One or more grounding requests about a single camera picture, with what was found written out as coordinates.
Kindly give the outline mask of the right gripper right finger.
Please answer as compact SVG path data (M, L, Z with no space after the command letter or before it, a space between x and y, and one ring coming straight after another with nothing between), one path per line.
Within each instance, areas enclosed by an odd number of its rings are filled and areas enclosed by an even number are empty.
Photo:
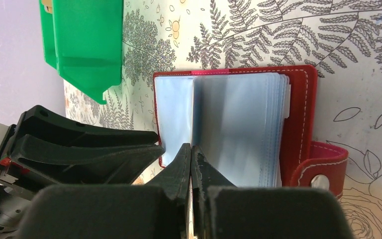
M200 239L351 239L338 199L348 152L312 145L279 188L234 186L195 146L191 151L194 233Z

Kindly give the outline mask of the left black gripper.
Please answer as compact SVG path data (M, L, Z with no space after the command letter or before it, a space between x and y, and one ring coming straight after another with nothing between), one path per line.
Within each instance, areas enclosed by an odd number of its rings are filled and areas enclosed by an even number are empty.
M165 150L154 143L114 147L67 147L45 142L37 120L21 120L10 126L0 123L0 239L11 239L32 197L53 184L131 184Z

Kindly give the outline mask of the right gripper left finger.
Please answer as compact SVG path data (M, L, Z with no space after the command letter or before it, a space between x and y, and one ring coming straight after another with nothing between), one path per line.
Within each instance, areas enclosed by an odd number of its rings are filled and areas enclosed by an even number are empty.
M186 230L191 146L144 185L53 185L33 198L18 239L179 239Z

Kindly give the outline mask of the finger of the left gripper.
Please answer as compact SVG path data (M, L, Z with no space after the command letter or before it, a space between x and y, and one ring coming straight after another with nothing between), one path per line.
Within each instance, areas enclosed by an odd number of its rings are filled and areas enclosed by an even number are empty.
M15 128L15 138L31 135L57 145L140 145L154 144L153 131L110 129L83 124L36 105L25 111Z

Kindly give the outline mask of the red leather card holder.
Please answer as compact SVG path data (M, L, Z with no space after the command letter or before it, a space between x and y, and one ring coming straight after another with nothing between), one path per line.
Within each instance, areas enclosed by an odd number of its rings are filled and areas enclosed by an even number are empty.
M190 143L236 186L341 197L348 151L312 139L317 80L311 65L155 73L159 165Z

